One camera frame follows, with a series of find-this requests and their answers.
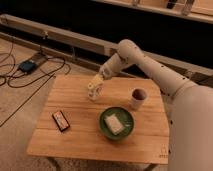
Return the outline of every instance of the wooden table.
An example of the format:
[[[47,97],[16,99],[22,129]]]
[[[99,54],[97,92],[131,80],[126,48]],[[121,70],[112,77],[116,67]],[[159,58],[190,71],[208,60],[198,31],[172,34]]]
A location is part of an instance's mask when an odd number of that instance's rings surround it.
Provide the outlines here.
[[[169,128],[159,88],[148,79],[113,78],[105,81],[99,99],[87,97],[91,76],[57,76],[27,153],[46,157],[67,157],[139,163],[168,163]],[[129,102],[134,88],[143,88],[148,98],[134,111]],[[131,135],[122,141],[108,140],[100,131],[100,113],[108,107],[127,109],[134,117]],[[51,114],[62,110],[71,129],[61,133]]]

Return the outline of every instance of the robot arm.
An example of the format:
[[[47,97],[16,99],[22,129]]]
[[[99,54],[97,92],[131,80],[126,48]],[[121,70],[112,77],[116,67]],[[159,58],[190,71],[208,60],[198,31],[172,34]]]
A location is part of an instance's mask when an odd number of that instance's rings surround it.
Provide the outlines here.
[[[133,64],[136,64],[166,95],[172,98],[180,90],[196,85],[186,77],[144,55],[141,49],[130,40],[122,40],[118,44],[118,53],[104,63],[99,73],[104,79],[110,79]]]
[[[198,86],[144,55],[130,40],[121,41],[118,44],[118,53],[101,66],[99,83],[132,64],[136,64],[152,78],[173,100],[168,170],[212,171],[213,90]]]

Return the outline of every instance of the black cable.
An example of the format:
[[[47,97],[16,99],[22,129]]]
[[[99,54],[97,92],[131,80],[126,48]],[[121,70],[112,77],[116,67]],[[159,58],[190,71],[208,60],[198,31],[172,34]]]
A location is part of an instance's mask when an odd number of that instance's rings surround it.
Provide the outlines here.
[[[9,78],[9,79],[11,79],[11,78],[16,79],[16,78],[22,78],[23,76],[26,75],[25,73],[22,73],[22,74],[19,75],[19,76],[15,76],[15,74],[16,74],[18,71],[19,71],[19,70],[17,69],[15,72],[13,72],[12,75],[6,75],[5,77],[6,77],[6,78]]]
[[[52,77],[54,76],[51,75],[41,86],[39,86],[12,114],[10,114],[7,119],[5,119],[1,124],[0,128],[4,126],[15,114],[18,112],[18,110],[23,107]]]
[[[54,63],[61,63],[61,62],[59,62],[59,61],[53,61],[53,60],[51,60],[51,59],[57,59],[57,58],[55,58],[55,57],[53,57],[53,58],[47,58],[47,60],[49,61],[49,62],[54,62]],[[72,70],[72,68],[71,68],[71,66],[69,65],[69,64],[67,64],[67,63],[65,63],[65,66],[67,66],[67,68],[68,68],[68,70],[67,70],[67,72],[65,72],[64,74],[65,75],[67,75],[67,74],[69,74],[70,73],[70,71]],[[46,74],[46,75],[49,75],[47,72],[45,72],[43,69],[39,69],[43,74]]]
[[[8,72],[6,72],[6,73],[4,73],[4,74],[1,74],[1,76],[5,76],[5,75],[10,74],[10,73],[14,70],[15,66],[17,65],[17,64],[16,64],[16,59],[15,59],[14,55],[13,55],[13,54],[10,54],[10,56],[9,56],[9,57],[11,57],[11,58],[12,58],[13,63],[12,63],[12,64],[4,64],[4,65],[0,65],[0,68],[5,67],[5,66],[12,66],[12,68],[11,68]]]
[[[60,70],[61,68],[63,68],[64,65],[65,65],[65,59],[64,59],[64,58],[60,58],[60,59],[63,59],[63,63],[62,63],[62,65],[61,65],[60,67],[58,67],[57,69],[54,69],[54,70],[48,72],[47,74],[44,74],[44,75],[42,75],[42,76],[36,78],[35,80],[33,80],[33,81],[31,81],[31,82],[29,82],[29,83],[27,83],[27,84],[25,84],[25,85],[16,86],[16,85],[12,85],[12,84],[11,84],[11,82],[12,82],[13,80],[16,80],[16,79],[17,79],[17,78],[14,78],[14,75],[15,75],[15,72],[14,72],[14,74],[12,75],[12,77],[9,77],[9,78],[8,78],[7,85],[8,85],[9,87],[11,87],[11,88],[23,88],[23,87],[27,87],[27,86],[29,86],[29,85],[35,83],[36,81],[38,81],[38,80],[40,80],[40,79],[42,79],[42,78],[44,78],[44,77],[46,77],[46,76],[49,76],[50,74],[55,73],[56,71],[58,71],[58,70]]]
[[[4,15],[4,17],[6,19],[7,26],[9,27],[9,23],[8,23],[6,15]],[[8,72],[0,75],[0,79],[3,79],[3,82],[0,83],[0,86],[3,86],[4,84],[6,84],[8,74],[10,74],[14,70],[14,68],[16,66],[16,60],[15,60],[14,55],[12,54],[12,51],[13,51],[13,48],[14,48],[14,37],[11,36],[11,38],[12,38],[12,40],[11,40],[12,44],[11,44],[10,51],[9,51],[9,53],[5,53],[5,52],[4,53],[0,53],[0,56],[6,55],[5,58],[0,60],[0,63],[3,63],[4,61],[6,61],[8,58],[11,57],[13,59],[13,64],[11,64],[12,68]]]

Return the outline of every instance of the concrete floor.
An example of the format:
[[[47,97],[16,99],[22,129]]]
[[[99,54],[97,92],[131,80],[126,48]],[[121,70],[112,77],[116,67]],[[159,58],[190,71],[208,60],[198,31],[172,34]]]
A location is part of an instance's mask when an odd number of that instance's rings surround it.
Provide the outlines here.
[[[0,53],[9,52],[11,42],[0,39]],[[28,59],[35,51],[14,45],[13,52],[17,63]],[[47,62],[42,68],[45,71],[57,67],[59,64]],[[70,74],[92,74],[95,72],[69,63],[72,70]],[[0,69],[0,74],[8,68]],[[63,68],[59,73],[65,73],[67,68]],[[23,84],[41,75],[37,70],[29,77],[15,82]],[[7,85],[0,87],[0,124],[19,107],[47,78],[35,84],[21,89],[12,89]],[[36,127],[36,122],[44,106],[46,97],[53,84],[51,78],[15,115],[0,128],[0,171],[51,171],[55,168],[44,157],[28,156],[26,148]],[[170,102],[164,98],[166,109],[170,108]],[[95,170],[143,170],[147,165],[130,164],[121,162],[102,162],[92,160],[56,159],[64,171],[95,171]],[[158,166],[154,171],[165,171],[167,166]]]

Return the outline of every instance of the green bowl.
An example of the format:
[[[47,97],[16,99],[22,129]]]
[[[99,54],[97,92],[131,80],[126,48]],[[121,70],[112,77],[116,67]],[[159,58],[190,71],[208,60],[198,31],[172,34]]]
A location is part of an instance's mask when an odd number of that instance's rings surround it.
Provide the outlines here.
[[[125,129],[117,135],[114,135],[110,129],[107,127],[105,123],[105,117],[110,116],[112,114],[116,114],[119,121],[124,125]],[[106,109],[103,113],[101,113],[99,124],[102,133],[111,140],[121,140],[127,137],[134,128],[134,120],[132,115],[125,109],[121,107],[111,107]]]

